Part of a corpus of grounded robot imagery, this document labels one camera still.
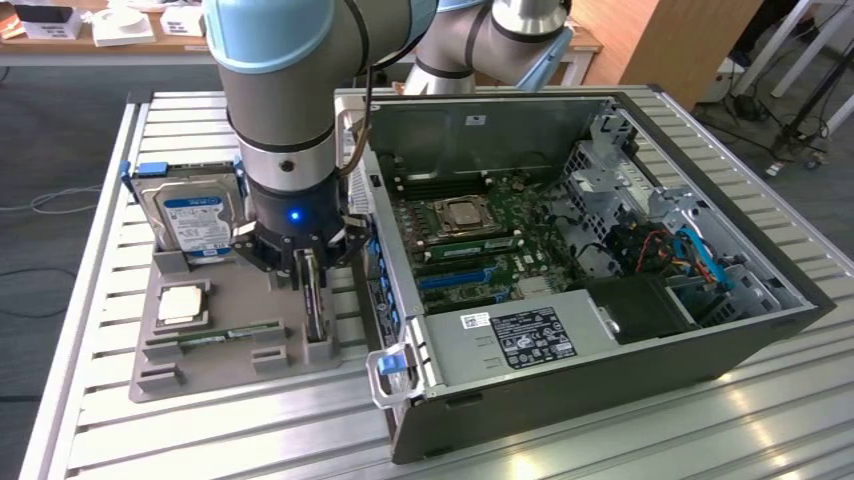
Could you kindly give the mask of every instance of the motherboard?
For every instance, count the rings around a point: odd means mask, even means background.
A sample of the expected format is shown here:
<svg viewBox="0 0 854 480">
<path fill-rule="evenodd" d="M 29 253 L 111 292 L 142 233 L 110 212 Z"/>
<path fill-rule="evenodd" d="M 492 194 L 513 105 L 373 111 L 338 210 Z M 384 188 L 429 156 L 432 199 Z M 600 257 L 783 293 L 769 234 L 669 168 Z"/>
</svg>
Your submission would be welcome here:
<svg viewBox="0 0 854 480">
<path fill-rule="evenodd" d="M 392 201 L 426 314 L 562 292 L 585 278 L 522 171 L 453 182 L 400 182 Z"/>
</svg>

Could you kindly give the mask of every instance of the barcode sticker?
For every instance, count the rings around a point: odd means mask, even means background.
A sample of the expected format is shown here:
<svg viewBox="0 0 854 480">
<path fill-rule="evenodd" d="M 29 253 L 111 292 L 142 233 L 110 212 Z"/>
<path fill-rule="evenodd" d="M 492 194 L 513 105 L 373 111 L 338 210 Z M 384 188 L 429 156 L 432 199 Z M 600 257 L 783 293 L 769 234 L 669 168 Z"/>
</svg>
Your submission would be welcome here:
<svg viewBox="0 0 854 480">
<path fill-rule="evenodd" d="M 470 315 L 460 315 L 458 319 L 462 321 L 462 328 L 486 327 L 489 325 L 489 314 L 486 312 L 472 313 Z"/>
</svg>

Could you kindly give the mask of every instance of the blue pcie slot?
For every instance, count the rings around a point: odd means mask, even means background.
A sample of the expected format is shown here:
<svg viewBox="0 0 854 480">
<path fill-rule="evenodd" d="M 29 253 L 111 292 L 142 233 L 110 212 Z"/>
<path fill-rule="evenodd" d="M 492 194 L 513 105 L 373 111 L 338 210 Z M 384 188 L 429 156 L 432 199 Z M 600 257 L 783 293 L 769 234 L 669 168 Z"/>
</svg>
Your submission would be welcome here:
<svg viewBox="0 0 854 480">
<path fill-rule="evenodd" d="M 472 272 L 454 273 L 441 277 L 424 278 L 420 281 L 420 288 L 422 290 L 430 290 L 433 288 L 454 287 L 457 285 L 465 285 L 466 283 L 488 283 L 492 279 L 492 272 L 496 267 L 484 268 L 482 270 L 474 270 Z"/>
</svg>

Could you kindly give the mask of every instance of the slotted metal table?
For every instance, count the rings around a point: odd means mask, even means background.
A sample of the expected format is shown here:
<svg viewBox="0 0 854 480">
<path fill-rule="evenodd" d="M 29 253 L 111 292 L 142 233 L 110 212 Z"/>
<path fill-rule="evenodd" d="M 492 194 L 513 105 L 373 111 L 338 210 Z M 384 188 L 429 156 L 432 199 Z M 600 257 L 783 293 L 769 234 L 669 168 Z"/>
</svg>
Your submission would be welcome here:
<svg viewBox="0 0 854 480">
<path fill-rule="evenodd" d="M 854 264 L 667 95 L 610 90 L 630 96 L 833 298 L 832 314 L 713 382 L 397 466 L 370 402 L 352 278 L 338 271 L 340 368 L 134 404 L 153 237 L 119 162 L 237 153 L 220 92 L 155 93 L 125 107 L 19 478 L 854 478 Z M 679 183 L 652 145 L 637 156 L 665 186 Z"/>
</svg>

